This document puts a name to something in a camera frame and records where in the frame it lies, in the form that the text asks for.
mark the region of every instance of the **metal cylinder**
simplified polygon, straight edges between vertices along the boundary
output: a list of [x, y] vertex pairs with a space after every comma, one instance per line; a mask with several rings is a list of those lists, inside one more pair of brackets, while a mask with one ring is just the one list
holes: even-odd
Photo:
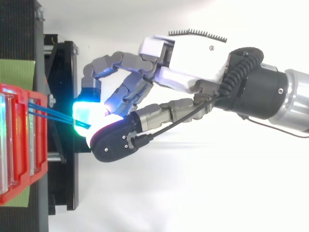
[[309, 74], [285, 71], [288, 89], [279, 111], [269, 119], [278, 126], [309, 133]]

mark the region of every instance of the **coiled cable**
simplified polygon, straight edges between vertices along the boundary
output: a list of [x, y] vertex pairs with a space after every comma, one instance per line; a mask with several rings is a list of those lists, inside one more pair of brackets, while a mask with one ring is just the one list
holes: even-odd
[[263, 52], [255, 47], [239, 48], [231, 52], [231, 54], [243, 56], [245, 59], [237, 64], [222, 80], [218, 90], [221, 96], [229, 96], [235, 89], [235, 86], [243, 78], [247, 77], [251, 70], [260, 65], [264, 59]]

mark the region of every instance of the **transparent plastic panel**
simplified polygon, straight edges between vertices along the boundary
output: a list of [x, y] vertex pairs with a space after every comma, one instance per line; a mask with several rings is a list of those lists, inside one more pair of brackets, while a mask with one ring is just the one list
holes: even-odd
[[6, 137], [6, 103], [0, 94], [0, 194], [8, 191], [8, 157]]
[[[35, 103], [33, 99], [29, 99], [30, 103]], [[35, 113], [35, 109], [29, 108], [30, 112]], [[35, 163], [35, 115], [29, 114], [29, 164], [30, 164], [30, 175], [34, 175]]]
[[7, 137], [7, 162], [8, 162], [8, 185], [14, 185], [14, 160], [13, 160], [13, 119], [12, 119], [12, 99], [14, 96], [5, 96], [7, 120], [6, 120], [6, 137]]

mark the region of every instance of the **black cylinder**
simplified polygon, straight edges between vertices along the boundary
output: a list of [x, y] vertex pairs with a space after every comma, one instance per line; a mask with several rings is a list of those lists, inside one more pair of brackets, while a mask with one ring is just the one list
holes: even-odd
[[[231, 68], [238, 57], [231, 57]], [[215, 107], [244, 116], [268, 119], [281, 107], [288, 87], [285, 73], [277, 68], [261, 64], [247, 75], [227, 100], [218, 101]]]

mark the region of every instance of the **robotic finger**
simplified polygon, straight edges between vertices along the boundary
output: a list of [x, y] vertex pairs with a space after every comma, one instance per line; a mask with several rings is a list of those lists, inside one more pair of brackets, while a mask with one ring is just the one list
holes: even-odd
[[[116, 161], [136, 152], [147, 145], [153, 138], [169, 130], [181, 122], [199, 120], [207, 114], [209, 107], [204, 102], [195, 104], [192, 99], [180, 99], [161, 105], [151, 104], [116, 121], [109, 121], [108, 125], [89, 135], [87, 141], [95, 157], [102, 162]], [[163, 123], [172, 122], [154, 134], [139, 133], [157, 129]]]

